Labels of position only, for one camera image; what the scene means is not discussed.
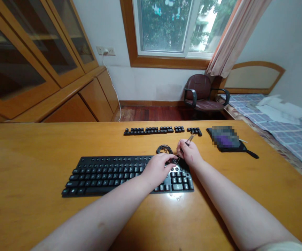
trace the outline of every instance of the hand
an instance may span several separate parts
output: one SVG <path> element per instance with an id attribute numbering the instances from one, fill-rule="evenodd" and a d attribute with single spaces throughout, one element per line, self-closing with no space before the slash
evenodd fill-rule
<path id="1" fill-rule="evenodd" d="M 201 165 L 204 161 L 200 155 L 200 152 L 194 142 L 190 142 L 189 146 L 186 145 L 186 139 L 180 139 L 176 152 L 181 158 L 183 158 L 188 166 L 195 168 Z"/>
<path id="2" fill-rule="evenodd" d="M 147 183 L 150 185 L 150 189 L 155 189 L 159 186 L 168 175 L 169 171 L 176 165 L 171 163 L 165 166 L 165 162 L 170 159 L 177 159 L 174 154 L 159 153 L 150 159 L 147 163 L 144 172 L 140 176 L 143 176 Z"/>

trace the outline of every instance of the office chair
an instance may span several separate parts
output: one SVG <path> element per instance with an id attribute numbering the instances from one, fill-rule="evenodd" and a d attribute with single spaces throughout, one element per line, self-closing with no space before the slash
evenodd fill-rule
<path id="1" fill-rule="evenodd" d="M 225 92 L 226 100 L 224 104 L 210 100 L 210 93 L 212 90 L 221 90 Z M 184 91 L 185 104 L 202 112 L 220 112 L 230 100 L 230 92 L 228 90 L 211 88 L 210 79 L 203 74 L 191 76 L 186 83 Z"/>

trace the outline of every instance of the white power cord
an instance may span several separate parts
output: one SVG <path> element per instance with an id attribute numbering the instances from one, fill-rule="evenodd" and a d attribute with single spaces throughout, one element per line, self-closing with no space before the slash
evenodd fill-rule
<path id="1" fill-rule="evenodd" d="M 104 52 L 102 53 L 102 64 L 103 64 L 103 65 L 105 66 L 105 68 L 107 69 L 108 75 L 109 75 L 110 80 L 111 80 L 111 84 L 113 85 L 113 88 L 114 88 L 114 90 L 115 90 L 115 92 L 116 92 L 116 96 L 117 96 L 117 100 L 118 100 L 118 104 L 119 104 L 119 114 L 120 114 L 120 115 L 119 115 L 119 120 L 118 120 L 118 122 L 120 122 L 121 117 L 122 117 L 121 103 L 119 102 L 118 95 L 117 95 L 117 91 L 116 91 L 116 89 L 115 89 L 115 87 L 114 87 L 113 80 L 112 80 L 112 78 L 111 78 L 111 76 L 110 76 L 110 74 L 109 74 L 108 67 L 106 66 L 106 64 L 105 64 L 104 61 L 103 61 L 103 55 L 104 55 L 104 53 L 108 53 L 108 52 L 109 52 L 108 50 L 104 50 Z"/>

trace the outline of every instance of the wooden floor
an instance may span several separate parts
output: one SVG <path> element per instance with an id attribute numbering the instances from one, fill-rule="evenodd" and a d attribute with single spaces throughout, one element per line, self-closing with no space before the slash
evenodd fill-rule
<path id="1" fill-rule="evenodd" d="M 120 121 L 176 121 L 194 120 L 193 115 L 198 120 L 225 120 L 220 112 L 196 114 L 194 109 L 185 106 L 125 106 L 122 107 L 122 117 Z M 119 119 L 119 109 L 115 116 L 115 121 Z"/>

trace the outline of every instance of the glass cabinet door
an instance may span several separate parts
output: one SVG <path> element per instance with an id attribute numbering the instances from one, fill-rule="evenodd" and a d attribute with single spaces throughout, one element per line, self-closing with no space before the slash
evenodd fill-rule
<path id="1" fill-rule="evenodd" d="M 61 87 L 84 75 L 45 1 L 0 0 L 0 12 Z"/>
<path id="2" fill-rule="evenodd" d="M 98 65 L 72 0 L 46 0 L 87 73 Z"/>
<path id="3" fill-rule="evenodd" d="M 12 119 L 58 90 L 0 16 L 0 115 Z"/>

